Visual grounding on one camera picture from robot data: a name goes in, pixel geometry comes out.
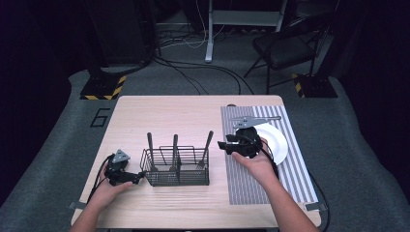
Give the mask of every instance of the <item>gray mat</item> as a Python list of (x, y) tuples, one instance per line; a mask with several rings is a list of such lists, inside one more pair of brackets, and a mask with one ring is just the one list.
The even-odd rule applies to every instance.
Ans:
[[(287, 155), (285, 160), (281, 163), (278, 162), (280, 181), (296, 202), (317, 202), (316, 193), (314, 192), (312, 183), (308, 176), (305, 161), (295, 139), (285, 107), (283, 105), (236, 107), (223, 106), (221, 108), (223, 133), (234, 134), (235, 130), (233, 126), (237, 122), (230, 119), (243, 116), (281, 117), (280, 120), (269, 122), (271, 126), (278, 129), (279, 133), (283, 134), (287, 145)], [(274, 149), (275, 145), (276, 144), (271, 144), (270, 146)], [(231, 156), (226, 156), (225, 159), (230, 204), (269, 204), (269, 199), (265, 191), (248, 174), (247, 170), (238, 162), (234, 161)]]
[[(215, 43), (214, 62), (243, 75), (256, 59), (253, 36), (227, 37)], [(204, 64), (205, 46), (175, 45), (162, 50), (169, 60)], [(109, 69), (112, 72), (127, 67)], [(273, 73), (273, 81), (305, 73), (308, 64)], [(236, 95), (235, 79), (213, 69), (183, 69), (211, 95)], [(246, 79), (254, 94), (264, 94), (265, 70)], [(67, 231), (73, 211), (98, 152), (106, 125), (90, 128), (99, 108), (116, 101), (81, 101), (89, 75), (70, 78), (73, 90), (66, 109), (37, 157), (0, 209), (0, 231)], [(307, 169), (323, 189), (331, 207), (328, 231), (410, 231), (410, 208), (395, 178), (378, 162), (360, 134), (355, 113), (337, 79), (331, 78), (337, 99), (300, 99), (291, 82), (271, 89), (283, 98)], [(240, 81), (242, 94), (250, 94)], [(179, 72), (156, 63), (128, 75), (123, 95), (198, 95)], [(320, 202), (323, 196), (318, 193)]]

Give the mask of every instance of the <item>yellow black hazard tape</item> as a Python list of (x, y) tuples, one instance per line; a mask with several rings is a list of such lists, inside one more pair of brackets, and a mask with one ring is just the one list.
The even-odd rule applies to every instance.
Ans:
[(107, 95), (81, 95), (80, 98), (82, 100), (115, 100), (120, 94), (126, 79), (126, 76), (122, 76), (121, 78), (119, 78), (117, 86), (113, 89), (112, 93), (109, 93)]
[(293, 82), (295, 83), (296, 92), (298, 93), (299, 98), (304, 98), (304, 90), (302, 89), (301, 78), (299, 76), (302, 74), (292, 74)]

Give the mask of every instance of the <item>chair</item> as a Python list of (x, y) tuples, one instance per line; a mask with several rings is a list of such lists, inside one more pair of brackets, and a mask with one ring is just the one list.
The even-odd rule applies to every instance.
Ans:
[(324, 39), (333, 14), (318, 14), (301, 16), (290, 22), (281, 31), (255, 38), (253, 48), (259, 54), (244, 77), (257, 68), (267, 66), (266, 94), (269, 88), (275, 86), (270, 83), (271, 69), (274, 71), (292, 67), (310, 61), (308, 76), (312, 75), (314, 61), (318, 55), (319, 42)]
[(322, 15), (333, 12), (338, 5), (339, 0), (310, 0), (310, 1), (297, 1), (295, 7), (295, 16), (311, 16)]

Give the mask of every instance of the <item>electrical cord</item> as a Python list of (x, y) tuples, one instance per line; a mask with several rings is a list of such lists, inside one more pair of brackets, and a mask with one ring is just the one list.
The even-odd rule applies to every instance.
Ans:
[[(205, 22), (204, 22), (204, 20), (203, 20), (203, 18), (202, 18), (202, 14), (201, 14), (201, 12), (200, 12), (200, 10), (199, 10), (199, 6), (198, 6), (198, 1), (197, 1), (197, 0), (195, 0), (195, 4), (196, 4), (196, 9), (197, 9), (197, 11), (198, 11), (199, 19), (200, 19), (201, 24), (202, 24), (203, 32), (204, 32), (203, 40), (200, 41), (200, 42), (188, 42), (185, 38), (182, 38), (182, 39), (179, 39), (179, 40), (184, 41), (184, 43), (172, 43), (172, 44), (168, 44), (168, 45), (166, 45), (166, 46), (162, 46), (161, 49), (167, 48), (167, 47), (170, 47), (170, 46), (174, 46), (174, 45), (185, 45), (185, 44), (188, 45), (188, 46), (191, 47), (191, 48), (199, 48), (200, 46), (202, 46), (203, 44), (205, 44), (205, 42), (208, 41), (208, 40), (206, 39), (207, 30), (206, 30), (206, 27), (205, 27)], [(231, 8), (232, 8), (232, 0), (230, 1), (229, 10), (230, 10)], [(222, 27), (221, 27), (220, 30), (217, 32), (217, 34), (213, 36), (213, 39), (215, 39), (215, 38), (218, 36), (218, 34), (223, 30), (224, 26), (225, 26), (225, 25), (222, 25)]]
[[(262, 140), (262, 142), (268, 147), (269, 152), (272, 154), (272, 150), (269, 147), (268, 143), (266, 143), (265, 141)], [(262, 149), (262, 152), (271, 160), (273, 160), (273, 158), (271, 157), (271, 155), (269, 155), (265, 150)], [(316, 179), (313, 177), (313, 175), (310, 173), (310, 171), (307, 171), (308, 175), (310, 176), (311, 180), (314, 182), (314, 184), (317, 186), (317, 189), (319, 189), (320, 194), (323, 197), (323, 200), (325, 201), (325, 206), (327, 209), (327, 220), (326, 220), (326, 224), (325, 227), (323, 228), (322, 232), (325, 232), (328, 230), (329, 225), (330, 225), (330, 221), (331, 221), (331, 209), (329, 208), (329, 203), (328, 200), (326, 198), (325, 193), (323, 192), (322, 188), (319, 186), (319, 184), (317, 183)]]
[(265, 142), (265, 141), (263, 141), (262, 139), (261, 139), (261, 141), (268, 147), (269, 152), (270, 152), (271, 155), (268, 154), (268, 152), (265, 151), (264, 149), (261, 149), (261, 150), (262, 150), (262, 152), (266, 155), (266, 157), (271, 161), (272, 168), (274, 168), (275, 174), (276, 174), (277, 177), (279, 178), (278, 166), (277, 166), (277, 164), (275, 163), (275, 160), (274, 160), (274, 158), (273, 158), (271, 147), (269, 147), (268, 143)]
[(322, 231), (325, 232), (328, 230), (329, 225), (331, 223), (331, 208), (329, 207), (329, 202), (328, 202), (328, 199), (326, 198), (325, 193), (323, 192), (322, 188), (317, 183), (316, 179), (314, 179), (313, 175), (310, 173), (309, 170), (307, 171), (307, 173), (310, 176), (311, 180), (314, 182), (314, 184), (317, 186), (317, 189), (319, 189), (320, 194), (322, 195), (323, 200), (325, 201), (325, 206), (327, 208), (326, 212), (327, 212), (327, 217), (328, 217), (328, 219), (326, 220), (325, 227), (322, 229)]
[[(161, 49), (167, 48), (167, 47), (170, 47), (170, 46), (174, 46), (174, 45), (188, 45), (189, 47), (196, 49), (196, 48), (199, 48), (200, 46), (202, 46), (203, 44), (205, 44), (205, 42), (208, 41), (208, 40), (206, 39), (207, 32), (206, 32), (205, 23), (204, 23), (204, 21), (203, 21), (202, 15), (201, 15), (201, 13), (200, 13), (200, 11), (199, 11), (198, 1), (196, 0), (195, 3), (196, 3), (196, 9), (197, 9), (197, 11), (198, 11), (199, 18), (200, 18), (200, 20), (201, 20), (202, 28), (203, 28), (203, 32), (204, 32), (204, 36), (203, 36), (202, 41), (200, 41), (200, 42), (188, 42), (188, 40), (186, 39), (185, 36), (182, 36), (182, 37), (180, 37), (180, 38), (171, 38), (170, 40), (171, 40), (172, 42), (174, 42), (174, 41), (183, 41), (184, 43), (171, 43), (171, 44), (168, 44), (168, 45), (165, 45), (165, 46), (161, 46)], [(187, 34), (187, 36), (193, 35), (193, 34), (194, 34), (194, 32), (189, 32), (189, 33)]]
[(239, 83), (238, 79), (241, 79), (248, 87), (249, 91), (251, 92), (252, 95), (254, 95), (253, 91), (251, 90), (250, 86), (247, 84), (247, 82), (239, 76), (237, 73), (231, 71), (230, 69), (220, 67), (220, 66), (215, 66), (215, 65), (204, 65), (204, 64), (194, 64), (194, 63), (187, 63), (187, 62), (179, 62), (179, 61), (170, 61), (170, 60), (165, 60), (161, 57), (155, 56), (155, 59), (161, 60), (163, 62), (166, 62), (167, 64), (179, 64), (179, 65), (188, 65), (189, 67), (186, 66), (175, 66), (172, 65), (173, 67), (179, 68), (179, 69), (212, 69), (212, 70), (218, 70), (224, 73), (229, 74), (232, 78), (235, 79), (236, 83), (238, 84), (238, 89), (239, 93), (238, 95), (241, 95), (241, 84)]
[(102, 181), (99, 182), (100, 174), (101, 174), (102, 171), (103, 171), (103, 167), (105, 166), (105, 163), (106, 163), (107, 161), (109, 161), (111, 158), (113, 158), (114, 156), (115, 156), (115, 155), (112, 154), (112, 155), (108, 156), (107, 158), (105, 158), (105, 160), (102, 162), (102, 165), (100, 166), (99, 172), (97, 173), (97, 177), (96, 177), (96, 180), (95, 180), (95, 182), (94, 182), (93, 188), (91, 189), (90, 195), (88, 196), (87, 204), (88, 204), (88, 202), (90, 202), (91, 197), (93, 197), (94, 192), (96, 192), (96, 190), (97, 190), (97, 188), (99, 187), (99, 185), (107, 178), (107, 177), (105, 177), (104, 179), (102, 179)]
[[(166, 31), (160, 31), (159, 32), (159, 33), (166, 33), (160, 40), (161, 49), (164, 49), (164, 48), (167, 48), (167, 47), (170, 47), (170, 46), (174, 46), (174, 45), (198, 44), (198, 43), (203, 44), (203, 41), (189, 42), (189, 40), (197, 38), (193, 32), (188, 32), (186, 35), (175, 36), (175, 37), (172, 36), (173, 32), (180, 32), (180, 31), (166, 30)], [(176, 41), (184, 41), (184, 43), (174, 43)]]
[[(206, 40), (206, 28), (205, 28), (205, 24), (204, 24), (204, 21), (203, 21), (203, 18), (202, 18), (202, 16), (201, 16), (201, 14), (200, 14), (199, 6), (198, 6), (197, 1), (195, 1), (195, 3), (196, 3), (196, 8), (197, 8), (197, 10), (198, 10), (198, 13), (199, 13), (199, 16), (200, 16), (200, 19), (201, 19), (201, 23), (202, 23), (202, 26), (203, 26), (203, 29), (204, 29), (204, 40), (203, 40), (202, 42), (188, 42), (188, 40), (190, 40), (191, 38), (194, 38), (194, 37), (191, 36), (192, 33), (188, 33), (187, 35), (181, 36), (181, 37), (179, 37), (179, 38), (170, 38), (170, 39), (167, 39), (167, 41), (162, 41), (162, 44), (163, 44), (163, 43), (168, 43), (169, 41), (171, 41), (172, 43), (169, 44), (169, 45), (166, 45), (166, 46), (162, 46), (161, 48), (169, 47), (169, 46), (172, 46), (172, 45), (178, 45), (178, 44), (188, 44), (188, 45), (190, 45), (190, 44), (200, 43), (200, 45), (198, 45), (198, 46), (190, 46), (190, 47), (192, 47), (192, 48), (198, 48), (198, 47), (200, 47), (202, 44), (204, 44), (204, 42), (207, 41), (207, 40)], [(82, 4), (83, 4), (83, 6), (88, 10), (88, 12), (90, 13), (90, 6), (89, 6), (88, 2), (86, 1), (85, 4), (84, 4), (84, 3), (82, 3)], [(111, 51), (111, 53), (112, 53), (112, 54), (115, 54), (115, 52), (114, 52), (114, 51), (112, 50), (112, 48), (109, 46), (109, 44), (108, 44), (108, 42), (106, 41), (106, 39), (103, 37), (103, 35), (102, 35), (101, 31), (99, 30), (99, 28), (97, 27), (97, 23), (96, 23), (94, 17), (93, 17), (91, 14), (89, 14), (89, 16), (90, 16), (91, 20), (93, 21), (93, 24), (95, 25), (96, 31), (97, 31), (97, 33), (99, 34), (100, 38), (102, 38), (102, 40), (103, 40), (104, 43), (106, 44), (107, 48)], [(220, 30), (217, 32), (217, 34), (214, 36), (214, 38), (217, 37), (217, 35), (222, 31), (222, 29), (223, 29), (223, 27), (220, 28)], [(175, 40), (182, 40), (182, 41), (185, 41), (185, 43), (175, 43), (175, 44), (173, 44), (173, 42), (174, 42)], [(155, 49), (153, 49), (153, 50), (151, 51), (150, 57), (155, 57), (155, 58), (159, 59), (158, 56), (156, 57), (154, 50), (155, 50)], [(206, 65), (206, 66), (205, 66), (205, 65), (193, 64), (193, 63), (166, 61), (166, 60), (164, 60), (164, 59), (162, 59), (162, 58), (161, 58), (161, 60), (162, 60), (163, 62), (165, 62), (168, 67), (171, 67), (171, 68), (175, 69), (176, 71), (178, 71), (192, 86), (194, 86), (194, 88), (196, 89), (196, 91), (198, 92), (198, 94), (200, 94), (200, 92), (199, 92), (198, 88), (193, 84), (193, 82), (196, 82), (196, 83), (201, 87), (201, 89), (202, 89), (206, 94), (209, 95), (209, 93), (203, 88), (203, 86), (202, 86), (198, 81), (194, 80), (193, 78), (188, 77), (188, 76), (185, 75), (183, 72), (181, 72), (180, 70), (178, 70), (178, 69), (195, 69), (195, 68), (193, 68), (193, 67), (191, 67), (191, 68), (188, 68), (188, 67), (177, 67), (177, 66), (172, 65), (172, 63), (184, 64), (184, 65), (192, 65), (192, 66), (197, 66), (198, 69), (199, 69), (199, 68), (214, 69), (214, 70), (222, 71), (222, 72), (224, 72), (224, 73), (228, 73), (229, 75), (231, 75), (231, 76), (236, 80), (236, 82), (237, 82), (237, 84), (238, 84), (238, 89), (239, 89), (238, 95), (241, 95), (241, 85), (240, 85), (240, 83), (239, 83), (239, 81), (238, 81), (238, 78), (241, 79), (241, 80), (247, 85), (247, 87), (249, 88), (251, 94), (254, 95), (253, 91), (250, 89), (249, 85), (245, 82), (245, 80), (244, 80), (241, 76), (237, 75), (236, 73), (234, 73), (233, 71), (231, 71), (231, 70), (229, 70), (229, 69), (226, 69), (226, 68), (223, 68), (223, 67), (218, 67), (218, 66), (212, 66), (212, 65)], [(145, 68), (147, 65), (148, 65), (147, 63), (142, 63), (142, 65), (141, 65), (140, 67), (136, 67), (136, 68), (129, 69), (129, 70), (126, 70), (126, 71), (122, 71), (122, 72), (103, 72), (103, 71), (102, 71), (102, 72), (103, 72), (104, 74), (106, 74), (107, 76), (127, 75), (127, 74), (130, 74), (130, 73), (135, 73), (135, 72), (137, 72), (137, 71), (139, 71), (139, 70), (142, 70), (142, 69)]]
[(157, 61), (156, 59), (153, 59), (153, 61), (156, 62), (156, 63), (158, 63), (158, 64), (160, 64), (160, 65), (164, 65), (164, 66), (171, 67), (172, 69), (174, 69), (174, 70), (176, 70), (178, 73), (180, 73), (180, 74), (187, 80), (187, 82), (189, 82), (189, 83), (193, 86), (193, 88), (195, 88), (195, 90), (196, 90), (196, 92), (198, 93), (198, 95), (201, 95), (201, 93), (200, 93), (199, 89), (198, 89), (192, 82), (196, 82), (196, 83), (201, 87), (201, 89), (202, 89), (207, 95), (209, 95), (209, 93), (205, 90), (205, 88), (204, 88), (197, 80), (195, 80), (195, 79), (193, 79), (193, 78), (187, 76), (185, 73), (183, 73), (182, 71), (178, 70), (177, 67), (171, 65), (168, 61), (163, 60), (164, 62), (166, 62), (167, 65), (166, 65), (166, 64), (163, 64), (163, 63), (161, 63), (161, 62), (159, 62), (159, 61)]

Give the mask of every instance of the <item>human hand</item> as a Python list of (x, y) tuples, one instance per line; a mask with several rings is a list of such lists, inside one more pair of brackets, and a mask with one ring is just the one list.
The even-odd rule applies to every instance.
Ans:
[(97, 187), (93, 196), (90, 199), (88, 205), (96, 207), (99, 211), (102, 211), (111, 201), (121, 192), (129, 189), (132, 186), (132, 182), (126, 182), (118, 186), (112, 186), (108, 179), (104, 176), (104, 171), (100, 173), (100, 185)]
[[(265, 138), (262, 138), (263, 150), (265, 150), (269, 154), (268, 149), (268, 141)], [(250, 175), (262, 186), (268, 185), (268, 183), (272, 183), (273, 180), (278, 180), (274, 169), (272, 168), (272, 163), (269, 158), (263, 154), (263, 152), (259, 152), (254, 158), (249, 159), (241, 154), (233, 152), (232, 158), (243, 165), (250, 173)]]

